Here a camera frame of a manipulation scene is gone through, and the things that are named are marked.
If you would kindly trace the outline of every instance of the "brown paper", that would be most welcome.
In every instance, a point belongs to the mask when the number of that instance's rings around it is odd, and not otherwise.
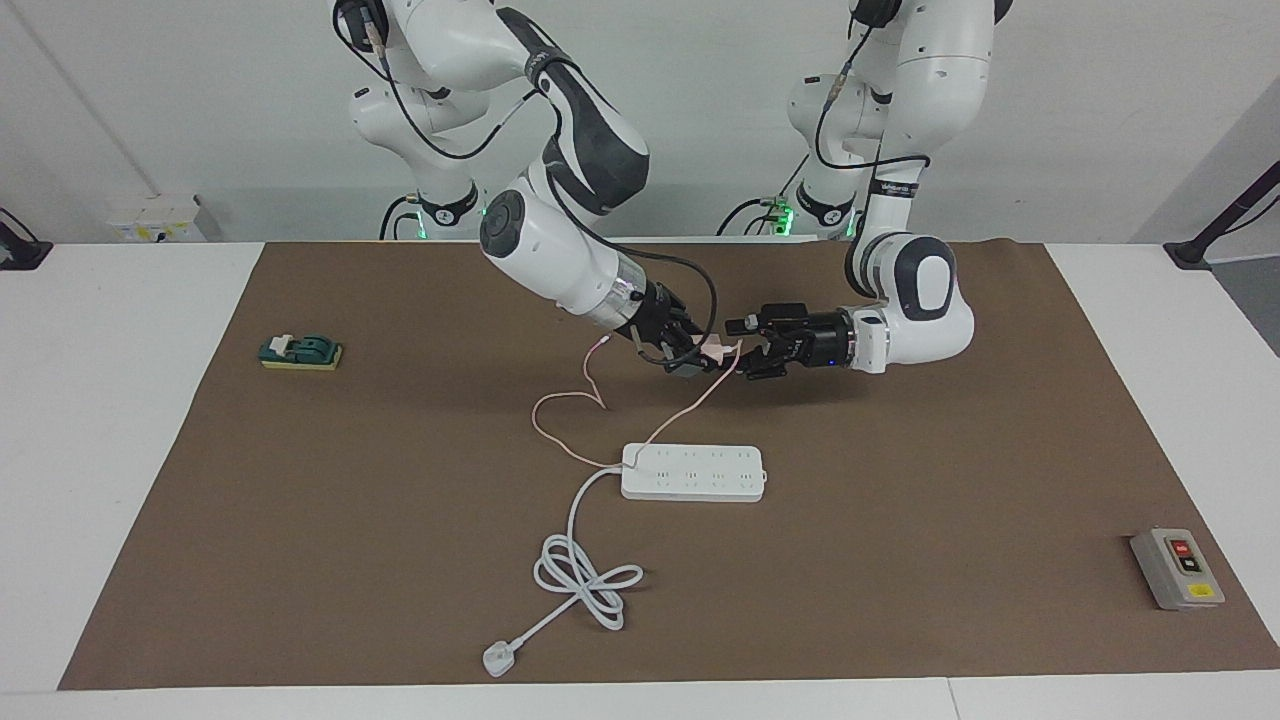
[[[841,245],[676,246],[726,316],[854,301]],[[883,377],[731,378],[667,442],[756,445],[756,505],[582,503],[602,569],[636,562],[626,628],[575,607],[504,682],[756,680],[1243,670],[1280,653],[1042,247],[956,247],[973,347]],[[648,263],[701,313],[698,279]],[[264,370],[283,332],[337,373]],[[531,565],[590,473],[532,402],[582,389],[600,331],[475,246],[273,245],[116,561],[63,689],[488,682],[480,655],[561,602]],[[611,410],[544,424],[616,461],[712,378],[626,342]],[[1125,536],[1190,528],[1228,597],[1156,609]]]

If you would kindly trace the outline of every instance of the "power socket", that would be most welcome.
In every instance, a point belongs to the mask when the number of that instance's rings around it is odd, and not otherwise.
[[[622,450],[627,500],[758,502],[767,480],[758,447],[634,442]]]

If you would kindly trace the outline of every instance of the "green light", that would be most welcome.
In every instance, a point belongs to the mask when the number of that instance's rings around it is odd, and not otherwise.
[[[787,208],[786,205],[783,205],[782,206],[782,217],[778,218],[777,224],[773,227],[773,229],[774,229],[773,234],[780,234],[782,237],[790,237],[791,236],[791,225],[794,225],[795,222],[796,222],[796,211],[792,210],[791,208]]]

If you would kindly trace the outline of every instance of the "white robotic arm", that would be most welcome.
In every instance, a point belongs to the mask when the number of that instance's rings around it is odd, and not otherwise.
[[[906,224],[928,154],[978,114],[993,27],[1010,4],[850,0],[861,23],[850,61],[841,74],[805,78],[791,94],[791,122],[810,156],[788,201],[796,232],[851,237],[846,279],[874,302],[823,314],[800,304],[767,305],[731,322],[731,334],[768,341],[744,359],[748,377],[785,375],[792,361],[883,373],[890,364],[945,360],[969,346],[974,318],[960,293],[955,255]],[[879,140],[877,158],[858,155],[858,138]],[[855,191],[868,169],[869,197],[858,217]]]
[[[343,5],[348,13],[361,12],[366,26],[384,13],[381,0],[339,1],[339,8]],[[640,133],[550,36],[517,10],[495,9],[489,0],[406,0],[388,6],[392,14],[383,32],[392,40],[403,37],[406,58],[429,78],[428,86],[439,83],[438,92],[470,97],[524,77],[556,111],[557,127],[543,152],[484,213],[480,242],[489,260],[568,313],[658,347],[663,354],[658,363],[669,372],[718,368],[699,352],[696,338],[704,333],[680,299],[649,281],[640,265],[590,229],[644,188],[649,150]],[[374,22],[364,31],[372,37],[369,50],[379,56],[384,73],[399,81],[402,70],[392,64],[394,47],[380,46],[380,29]],[[428,97],[439,100],[431,94]],[[434,149],[406,147],[403,131],[383,117],[383,102],[378,105],[378,120],[367,123],[372,129],[366,137],[401,154],[411,167],[444,168],[454,191],[461,188],[460,178],[470,181],[465,167],[447,165]],[[467,108],[470,111],[428,108],[428,113],[468,120],[480,104]],[[374,113],[370,109],[369,117]],[[358,124],[366,132],[365,123]],[[431,127],[439,131],[445,126],[448,122]]]
[[[372,54],[374,41],[381,41],[383,55],[399,95],[397,100],[389,85],[356,91],[348,113],[357,132],[370,143],[390,150],[410,167],[428,237],[475,238],[480,232],[481,210],[488,201],[488,192],[476,186],[467,160],[461,159],[461,149],[438,133],[483,118],[489,111],[488,94],[453,91],[426,74],[406,42],[399,24],[387,15],[381,4],[339,0],[333,4],[333,13],[335,27],[346,24],[343,40],[357,51]],[[372,32],[366,29],[366,23]],[[406,114],[438,147],[454,156],[436,152],[422,142],[406,120]]]

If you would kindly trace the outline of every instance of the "white plug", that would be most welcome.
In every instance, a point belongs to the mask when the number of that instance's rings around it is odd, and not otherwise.
[[[516,664],[516,650],[507,641],[498,641],[484,651],[484,669],[500,678]]]

